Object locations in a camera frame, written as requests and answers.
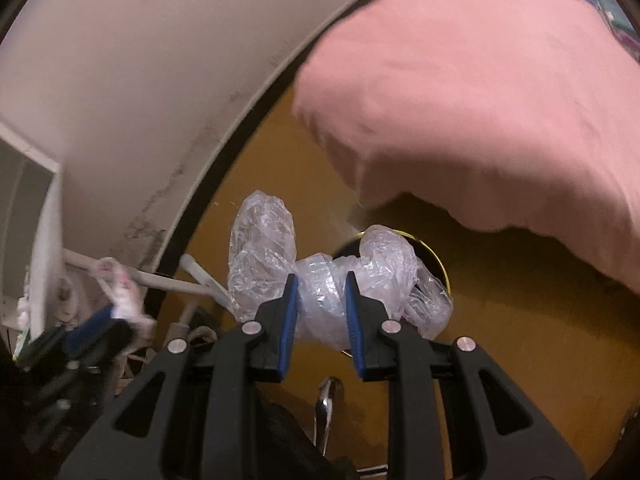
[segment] white tube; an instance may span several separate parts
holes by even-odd
[[[206,285],[214,292],[212,297],[216,303],[227,310],[231,310],[231,298],[225,287],[220,285],[190,254],[180,256],[180,266],[182,270],[188,272],[194,280],[201,285]]]
[[[180,319],[178,320],[178,324],[188,325],[198,309],[199,302],[195,298],[191,298],[189,303],[184,306],[184,310],[182,314],[180,314]]]
[[[65,263],[77,267],[78,269],[94,270],[97,260],[84,256],[84,254],[75,253],[69,249],[65,249]],[[148,288],[158,288],[160,290],[168,290],[171,292],[184,292],[185,294],[198,294],[200,296],[210,296],[218,303],[220,303],[220,292],[211,288],[210,286],[200,285],[198,283],[189,283],[182,280],[175,280],[173,278],[165,278],[164,276],[157,276],[149,272],[142,272],[141,270],[134,269],[133,267],[127,267],[131,279],[139,285],[147,286]],[[228,296],[224,296],[220,299],[225,299],[228,303]]]

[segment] brown floor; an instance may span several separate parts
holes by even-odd
[[[441,257],[453,289],[454,315],[439,340],[476,339],[593,473],[610,453],[625,411],[640,397],[640,299],[550,238],[516,229],[472,232],[412,197],[362,210],[290,116],[291,101],[289,91],[247,144],[188,252],[226,283],[231,224],[255,189],[281,197],[293,214],[299,258],[331,254],[374,223],[422,238]],[[177,317],[181,302],[168,297],[162,326]],[[228,315],[225,322],[231,322]],[[357,466],[385,462],[386,389],[360,383],[347,357],[297,346],[286,382],[270,385],[268,395],[310,428],[318,384],[330,374],[344,381],[346,408],[337,415],[329,455],[346,454]]]

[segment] crumpled plastic bag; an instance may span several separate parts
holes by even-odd
[[[282,296],[296,272],[296,231],[291,213],[275,196],[254,191],[244,199],[231,228],[228,289],[231,312],[253,319],[265,301]]]
[[[432,339],[449,322],[453,306],[446,290],[404,237],[388,227],[365,231],[359,258],[332,260],[318,253],[295,259],[291,214],[279,198],[255,191],[242,203],[229,245],[228,290],[238,321],[253,319],[263,302],[279,298],[293,272],[299,295],[296,339],[348,348],[344,284],[352,270],[363,296],[381,301],[391,319],[404,317],[421,336]]]
[[[418,328],[423,338],[433,340],[449,324],[451,314],[449,293],[418,260],[417,283],[402,304],[402,316]]]

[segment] curved white surface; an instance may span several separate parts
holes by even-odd
[[[261,89],[355,0],[29,0],[0,116],[65,166],[65,246],[153,267]]]

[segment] metal screw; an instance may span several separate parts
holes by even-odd
[[[402,330],[402,325],[393,319],[382,322],[382,330],[388,334],[397,334]]]
[[[172,354],[181,354],[187,349],[187,342],[184,339],[173,339],[167,345],[169,352]]]
[[[56,401],[56,406],[59,407],[60,410],[68,410],[71,408],[71,402],[68,399],[58,399]]]
[[[456,341],[456,345],[458,345],[458,348],[460,348],[463,352],[472,352],[476,349],[476,342],[467,336],[459,338]]]
[[[247,321],[242,325],[242,331],[247,335],[255,335],[262,330],[262,325],[257,321]]]

